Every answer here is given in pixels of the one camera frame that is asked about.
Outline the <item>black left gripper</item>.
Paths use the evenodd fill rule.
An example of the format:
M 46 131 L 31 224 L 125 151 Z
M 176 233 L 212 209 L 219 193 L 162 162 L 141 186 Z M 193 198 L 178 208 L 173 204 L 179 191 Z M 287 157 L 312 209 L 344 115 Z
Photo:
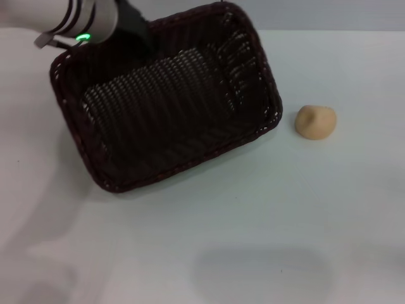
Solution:
M 128 1 L 116 1 L 118 21 L 110 43 L 120 53 L 133 53 L 138 58 L 147 58 L 155 53 L 153 35 L 149 22 Z

